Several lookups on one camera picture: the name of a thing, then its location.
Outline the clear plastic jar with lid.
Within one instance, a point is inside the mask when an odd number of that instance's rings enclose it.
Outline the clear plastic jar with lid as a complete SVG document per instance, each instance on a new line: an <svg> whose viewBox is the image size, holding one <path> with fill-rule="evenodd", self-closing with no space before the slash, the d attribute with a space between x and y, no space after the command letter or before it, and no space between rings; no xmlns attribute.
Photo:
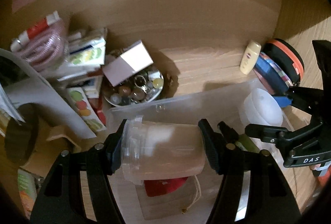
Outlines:
<svg viewBox="0 0 331 224"><path fill-rule="evenodd" d="M142 117L127 120L121 148L125 180L141 185L200 174L205 150L200 128L190 124L157 123Z"/></svg>

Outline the pink white small box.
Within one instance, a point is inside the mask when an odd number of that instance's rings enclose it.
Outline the pink white small box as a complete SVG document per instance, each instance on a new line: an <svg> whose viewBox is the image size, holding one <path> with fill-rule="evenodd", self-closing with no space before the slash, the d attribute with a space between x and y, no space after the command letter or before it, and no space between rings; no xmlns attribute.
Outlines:
<svg viewBox="0 0 331 224"><path fill-rule="evenodd" d="M102 71L109 83L115 87L153 63L144 43L139 40L127 47L117 58L109 58Z"/></svg>

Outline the white paper sheet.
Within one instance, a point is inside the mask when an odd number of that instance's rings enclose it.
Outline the white paper sheet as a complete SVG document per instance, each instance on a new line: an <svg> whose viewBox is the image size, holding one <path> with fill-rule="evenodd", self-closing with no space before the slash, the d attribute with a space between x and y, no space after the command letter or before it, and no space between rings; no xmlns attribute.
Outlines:
<svg viewBox="0 0 331 224"><path fill-rule="evenodd" d="M53 87L26 61L8 50L1 49L1 75L25 74L26 78L4 86L4 91L12 104L34 104L38 113L50 125L66 125L79 139L95 138L96 135L71 106Z"/></svg>

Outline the small cream lotion bottle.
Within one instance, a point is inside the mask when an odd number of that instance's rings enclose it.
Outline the small cream lotion bottle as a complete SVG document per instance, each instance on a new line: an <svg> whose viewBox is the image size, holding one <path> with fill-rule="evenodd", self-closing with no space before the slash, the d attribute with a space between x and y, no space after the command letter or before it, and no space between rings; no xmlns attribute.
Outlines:
<svg viewBox="0 0 331 224"><path fill-rule="evenodd" d="M253 40L248 42L240 63L240 71L248 75L255 66L260 55L261 45Z"/></svg>

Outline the brown mug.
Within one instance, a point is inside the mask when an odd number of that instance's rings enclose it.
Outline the brown mug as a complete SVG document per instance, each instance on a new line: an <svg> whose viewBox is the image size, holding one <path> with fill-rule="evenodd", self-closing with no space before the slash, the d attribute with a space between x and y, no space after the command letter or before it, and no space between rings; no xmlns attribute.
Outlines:
<svg viewBox="0 0 331 224"><path fill-rule="evenodd" d="M21 105L18 111L24 121L11 119L5 134L5 153L12 163L46 177L62 151L81 151L81 140L68 126L51 127L33 104Z"/></svg>

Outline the black orange zip case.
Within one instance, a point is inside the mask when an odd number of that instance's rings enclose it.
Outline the black orange zip case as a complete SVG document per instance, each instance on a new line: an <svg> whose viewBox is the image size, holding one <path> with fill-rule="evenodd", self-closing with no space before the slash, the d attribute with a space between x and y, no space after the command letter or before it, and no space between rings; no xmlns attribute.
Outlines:
<svg viewBox="0 0 331 224"><path fill-rule="evenodd" d="M262 49L270 59L281 68L295 86L299 86L305 71L300 54L288 42L282 39L268 40Z"/></svg>

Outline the clear plastic storage bin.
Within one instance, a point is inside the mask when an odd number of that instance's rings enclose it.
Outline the clear plastic storage bin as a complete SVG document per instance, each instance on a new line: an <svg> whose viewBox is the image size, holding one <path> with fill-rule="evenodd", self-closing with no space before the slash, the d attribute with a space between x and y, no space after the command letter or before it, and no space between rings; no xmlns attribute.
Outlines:
<svg viewBox="0 0 331 224"><path fill-rule="evenodd" d="M256 95L283 113L253 79L219 89L106 111L119 132L110 178L126 223L294 223L295 197L269 147L244 134L243 104Z"/></svg>

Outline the fruit sticker sheet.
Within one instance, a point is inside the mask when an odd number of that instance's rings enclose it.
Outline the fruit sticker sheet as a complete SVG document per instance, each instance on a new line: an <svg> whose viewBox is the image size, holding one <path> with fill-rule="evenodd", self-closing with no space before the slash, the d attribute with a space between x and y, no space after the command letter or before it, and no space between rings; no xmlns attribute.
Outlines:
<svg viewBox="0 0 331 224"><path fill-rule="evenodd" d="M106 126L94 112L82 88L74 87L66 89L66 91L68 103L75 110L75 112L78 113L92 132L96 134L106 130Z"/></svg>

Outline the bowl of small trinkets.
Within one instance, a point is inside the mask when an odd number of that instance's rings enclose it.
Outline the bowl of small trinkets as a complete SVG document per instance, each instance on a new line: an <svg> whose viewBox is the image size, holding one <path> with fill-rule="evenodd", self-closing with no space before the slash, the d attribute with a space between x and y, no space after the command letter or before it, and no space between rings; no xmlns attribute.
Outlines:
<svg viewBox="0 0 331 224"><path fill-rule="evenodd" d="M163 87L162 73L155 66L149 66L117 86L103 82L102 95L112 106L128 106L156 100L161 96Z"/></svg>

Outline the red pouch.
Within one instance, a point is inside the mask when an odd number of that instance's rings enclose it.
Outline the red pouch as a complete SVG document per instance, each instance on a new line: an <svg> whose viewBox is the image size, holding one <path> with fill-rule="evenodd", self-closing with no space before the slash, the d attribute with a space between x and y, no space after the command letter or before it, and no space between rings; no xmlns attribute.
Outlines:
<svg viewBox="0 0 331 224"><path fill-rule="evenodd" d="M172 193L182 187L188 177L164 180L145 180L144 187L148 197L155 197Z"/></svg>

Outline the white round container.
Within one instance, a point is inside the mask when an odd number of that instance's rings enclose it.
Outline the white round container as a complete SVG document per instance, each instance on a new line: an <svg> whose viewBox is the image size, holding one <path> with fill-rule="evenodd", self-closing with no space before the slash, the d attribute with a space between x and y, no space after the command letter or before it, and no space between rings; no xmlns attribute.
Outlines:
<svg viewBox="0 0 331 224"><path fill-rule="evenodd" d="M253 89L239 108L241 123L280 127L283 113L276 100L266 90Z"/></svg>

